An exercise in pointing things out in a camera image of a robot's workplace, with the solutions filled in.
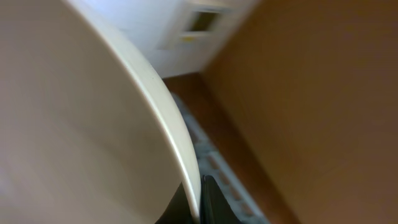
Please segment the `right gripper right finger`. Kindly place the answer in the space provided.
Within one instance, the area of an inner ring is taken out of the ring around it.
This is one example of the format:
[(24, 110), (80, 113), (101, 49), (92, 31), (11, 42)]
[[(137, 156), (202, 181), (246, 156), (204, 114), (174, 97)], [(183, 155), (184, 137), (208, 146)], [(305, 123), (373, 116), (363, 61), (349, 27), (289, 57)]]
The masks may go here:
[(201, 224), (242, 224), (211, 175), (201, 177)]

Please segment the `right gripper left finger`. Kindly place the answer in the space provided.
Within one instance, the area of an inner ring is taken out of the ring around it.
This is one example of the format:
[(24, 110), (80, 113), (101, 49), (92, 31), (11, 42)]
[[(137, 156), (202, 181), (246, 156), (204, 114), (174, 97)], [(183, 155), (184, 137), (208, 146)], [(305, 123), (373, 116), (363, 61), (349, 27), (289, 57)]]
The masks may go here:
[(164, 213), (155, 224), (193, 224), (187, 196), (180, 184)]

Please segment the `large cream bowl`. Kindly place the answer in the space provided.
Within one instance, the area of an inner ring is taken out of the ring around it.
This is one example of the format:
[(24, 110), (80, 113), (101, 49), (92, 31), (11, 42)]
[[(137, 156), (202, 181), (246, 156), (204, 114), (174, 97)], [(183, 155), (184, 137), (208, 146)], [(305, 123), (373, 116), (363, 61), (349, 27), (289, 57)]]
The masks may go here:
[(140, 51), (83, 1), (1, 2), (1, 222), (200, 221), (187, 127)]

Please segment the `grey dishwasher rack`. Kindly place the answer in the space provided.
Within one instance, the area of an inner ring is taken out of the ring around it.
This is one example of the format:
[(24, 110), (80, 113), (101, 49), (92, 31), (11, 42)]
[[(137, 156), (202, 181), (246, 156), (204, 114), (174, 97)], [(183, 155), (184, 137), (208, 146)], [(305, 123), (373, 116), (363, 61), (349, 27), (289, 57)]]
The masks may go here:
[(175, 93), (172, 96), (190, 133), (200, 174), (215, 178), (229, 207), (239, 221), (246, 224), (270, 224), (185, 103)]

